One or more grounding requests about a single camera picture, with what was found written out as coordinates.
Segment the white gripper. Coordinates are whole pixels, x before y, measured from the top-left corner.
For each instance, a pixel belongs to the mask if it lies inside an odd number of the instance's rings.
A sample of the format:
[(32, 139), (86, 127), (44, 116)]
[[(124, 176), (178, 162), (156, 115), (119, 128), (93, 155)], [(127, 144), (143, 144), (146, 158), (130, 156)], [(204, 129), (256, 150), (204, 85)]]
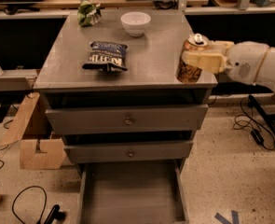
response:
[(270, 79), (265, 78), (262, 68), (269, 45), (252, 41), (234, 45), (231, 41), (215, 40), (210, 42), (210, 47), (216, 53), (184, 51), (183, 62), (214, 74), (222, 73), (226, 68), (230, 79), (243, 84), (269, 84)]

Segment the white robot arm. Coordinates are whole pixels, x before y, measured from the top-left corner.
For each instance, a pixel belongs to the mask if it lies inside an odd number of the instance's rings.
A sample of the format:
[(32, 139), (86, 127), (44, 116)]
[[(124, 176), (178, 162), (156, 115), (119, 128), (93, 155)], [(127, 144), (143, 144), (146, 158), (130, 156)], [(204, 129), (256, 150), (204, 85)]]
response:
[(275, 93), (275, 48), (253, 41), (211, 41), (186, 50), (183, 61), (215, 74), (226, 73), (233, 81), (260, 85)]

